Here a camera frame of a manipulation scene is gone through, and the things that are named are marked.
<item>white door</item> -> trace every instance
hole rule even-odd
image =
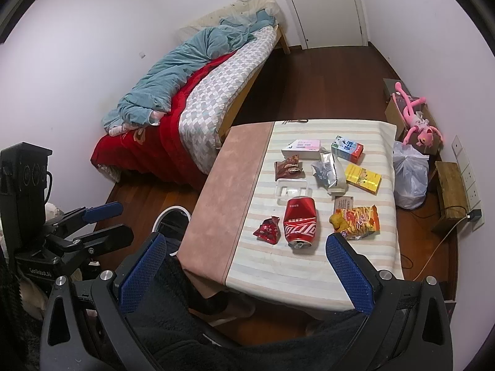
[[[292,0],[308,48],[362,46],[355,0]]]

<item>screw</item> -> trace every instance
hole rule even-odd
[[[386,271],[385,269],[383,269],[382,271],[380,271],[379,275],[380,275],[380,277],[383,280],[390,280],[390,279],[392,279],[392,274],[389,271]]]
[[[101,280],[108,280],[112,276],[113,276],[113,272],[112,271],[103,271],[102,273],[100,273],[100,279]]]
[[[435,286],[437,283],[437,280],[433,276],[426,276],[426,282],[427,284],[431,286]]]
[[[59,276],[57,280],[55,281],[55,284],[57,286],[63,285],[67,281],[67,278],[65,276]]]

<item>chips bag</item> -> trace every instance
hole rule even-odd
[[[337,209],[330,216],[330,223],[336,232],[347,240],[359,240],[380,231],[376,206],[359,206],[352,209]]]

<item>plastic bag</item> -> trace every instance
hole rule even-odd
[[[395,204],[404,209],[415,209],[426,198],[428,187],[428,155],[411,145],[394,143]]]

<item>power outlet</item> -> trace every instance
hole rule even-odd
[[[452,142],[452,150],[454,151],[455,157],[459,156],[459,152],[462,150],[462,144],[459,137],[456,135],[454,141]]]
[[[480,195],[478,193],[478,187],[476,186],[475,182],[468,188],[466,194],[467,202],[469,204],[469,210],[472,210],[476,206],[476,204],[481,201]]]
[[[468,164],[466,169],[462,172],[462,181],[464,182],[464,187],[466,188],[466,191],[474,183],[474,174],[470,164]]]
[[[478,202],[472,209],[481,209],[481,218],[473,222],[473,231],[474,231],[484,225],[484,214],[483,214],[483,208],[481,207],[481,201]]]
[[[461,151],[457,155],[457,164],[459,165],[459,170],[461,170],[461,173],[464,173],[466,167],[469,166],[469,159],[464,149],[461,149]]]

